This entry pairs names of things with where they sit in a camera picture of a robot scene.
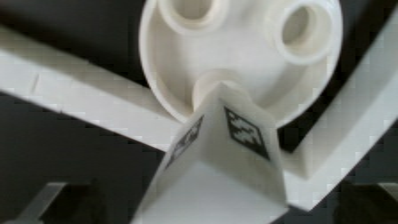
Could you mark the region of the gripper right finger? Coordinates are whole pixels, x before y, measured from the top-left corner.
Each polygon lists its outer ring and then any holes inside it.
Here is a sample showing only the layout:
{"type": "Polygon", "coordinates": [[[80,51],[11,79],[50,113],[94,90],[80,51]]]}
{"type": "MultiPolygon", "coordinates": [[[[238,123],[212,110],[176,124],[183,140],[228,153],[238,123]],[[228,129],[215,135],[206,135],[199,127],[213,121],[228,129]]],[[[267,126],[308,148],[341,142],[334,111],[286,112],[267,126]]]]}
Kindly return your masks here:
{"type": "Polygon", "coordinates": [[[375,184],[341,183],[334,224],[398,224],[398,200],[375,184]]]}

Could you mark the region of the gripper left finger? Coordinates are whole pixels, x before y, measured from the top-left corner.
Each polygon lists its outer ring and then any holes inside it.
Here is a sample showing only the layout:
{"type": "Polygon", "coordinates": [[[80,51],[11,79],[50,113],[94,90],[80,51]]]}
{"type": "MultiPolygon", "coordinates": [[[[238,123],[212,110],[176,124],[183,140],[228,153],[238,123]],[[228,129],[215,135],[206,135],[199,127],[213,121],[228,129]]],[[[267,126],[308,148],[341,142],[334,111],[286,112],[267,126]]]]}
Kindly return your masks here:
{"type": "Polygon", "coordinates": [[[91,218],[89,184],[50,182],[9,224],[84,224],[91,218]]]}

